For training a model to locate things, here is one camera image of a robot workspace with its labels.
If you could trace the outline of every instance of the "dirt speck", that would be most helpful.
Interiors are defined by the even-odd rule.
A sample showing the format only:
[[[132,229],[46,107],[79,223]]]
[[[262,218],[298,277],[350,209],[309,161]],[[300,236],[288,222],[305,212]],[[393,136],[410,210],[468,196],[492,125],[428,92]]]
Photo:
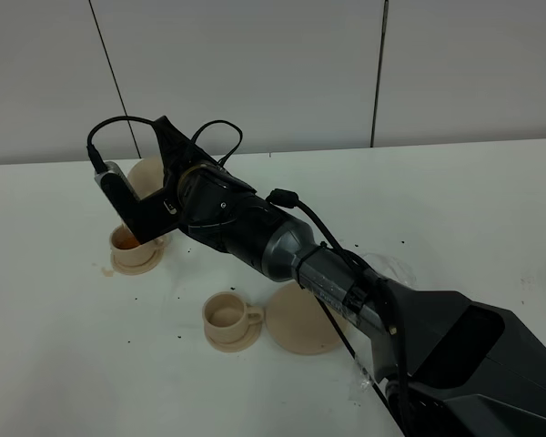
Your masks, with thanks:
[[[105,267],[102,267],[101,273],[103,273],[103,276],[105,276],[106,278],[111,278],[115,271],[113,269],[106,269]]]

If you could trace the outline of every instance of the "coffee residue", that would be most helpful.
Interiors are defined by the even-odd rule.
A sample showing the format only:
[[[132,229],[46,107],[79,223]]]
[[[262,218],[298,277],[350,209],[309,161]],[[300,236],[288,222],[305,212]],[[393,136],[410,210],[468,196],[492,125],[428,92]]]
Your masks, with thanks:
[[[102,267],[101,273],[103,273],[103,276],[105,276],[106,278],[111,278],[113,274],[115,273],[115,271],[113,269],[108,270],[105,267]]]
[[[139,241],[137,241],[136,237],[134,237],[133,235],[127,237],[126,239],[120,241],[118,244],[117,244],[117,248],[118,249],[122,249],[122,250],[128,250],[128,249],[134,249],[136,248],[137,246],[139,246]]]

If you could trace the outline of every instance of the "white table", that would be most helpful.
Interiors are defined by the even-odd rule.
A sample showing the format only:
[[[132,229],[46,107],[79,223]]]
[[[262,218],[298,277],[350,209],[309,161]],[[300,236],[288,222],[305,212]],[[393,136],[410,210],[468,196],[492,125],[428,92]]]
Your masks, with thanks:
[[[296,190],[346,247],[406,262],[419,288],[515,311],[546,345],[546,140],[228,167],[262,196]],[[265,304],[279,287],[234,257],[175,232],[154,270],[106,276],[119,220],[92,176],[86,162],[0,167],[0,437],[401,435],[343,348],[301,357],[266,330],[238,354],[207,345],[208,296]]]

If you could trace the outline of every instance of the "white wall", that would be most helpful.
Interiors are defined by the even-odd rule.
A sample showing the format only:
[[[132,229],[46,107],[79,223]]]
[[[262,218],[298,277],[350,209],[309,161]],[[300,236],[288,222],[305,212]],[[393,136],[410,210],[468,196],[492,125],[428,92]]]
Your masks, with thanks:
[[[94,0],[127,113],[242,152],[367,147],[381,0]],[[135,126],[144,154],[148,127]],[[227,127],[199,145],[221,153]]]
[[[0,0],[0,163],[86,159],[91,127],[121,114],[86,0]],[[136,156],[127,125],[96,142]]]
[[[546,137],[546,0],[392,0],[377,146]]]

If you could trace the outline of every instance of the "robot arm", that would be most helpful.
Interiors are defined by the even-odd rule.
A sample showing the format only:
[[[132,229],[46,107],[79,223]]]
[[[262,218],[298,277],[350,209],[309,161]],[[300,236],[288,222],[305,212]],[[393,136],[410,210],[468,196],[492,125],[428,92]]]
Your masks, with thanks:
[[[92,144],[99,128],[126,119],[155,130],[164,162],[164,187],[145,199]],[[300,204],[297,195],[258,197],[165,117],[107,120],[87,149],[141,243],[179,228],[272,280],[294,279],[368,336],[374,380],[388,380],[389,411],[406,435],[546,436],[546,348],[512,312],[456,291],[408,289],[335,241],[318,245],[307,223],[276,206]]]

